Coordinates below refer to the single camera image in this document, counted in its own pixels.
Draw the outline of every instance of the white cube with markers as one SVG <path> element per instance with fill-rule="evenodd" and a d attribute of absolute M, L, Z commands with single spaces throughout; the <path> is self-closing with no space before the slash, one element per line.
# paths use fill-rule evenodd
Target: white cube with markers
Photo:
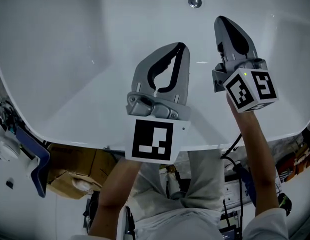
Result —
<path fill-rule="evenodd" d="M 223 86 L 239 113 L 259 110 L 278 100 L 268 70 L 239 68 Z"/>

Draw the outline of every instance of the leg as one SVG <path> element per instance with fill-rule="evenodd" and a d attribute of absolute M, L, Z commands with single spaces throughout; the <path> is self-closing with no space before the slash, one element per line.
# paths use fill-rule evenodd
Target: leg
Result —
<path fill-rule="evenodd" d="M 169 200 L 160 183 L 159 164 L 143 163 L 128 198 L 128 206 L 137 222 L 171 210 L 183 208 Z"/>
<path fill-rule="evenodd" d="M 220 151 L 201 150 L 188 152 L 191 182 L 185 198 L 187 208 L 203 208 L 221 212 L 224 199 L 224 168 Z"/>

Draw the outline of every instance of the forearm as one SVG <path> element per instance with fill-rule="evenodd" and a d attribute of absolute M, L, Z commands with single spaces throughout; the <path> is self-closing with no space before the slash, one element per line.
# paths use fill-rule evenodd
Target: forearm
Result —
<path fill-rule="evenodd" d="M 120 208 L 124 206 L 140 166 L 140 162 L 121 159 L 100 191 L 99 205 Z"/>
<path fill-rule="evenodd" d="M 242 134 L 249 167 L 256 188 L 275 183 L 275 164 L 269 146 L 253 112 L 235 117 Z"/>

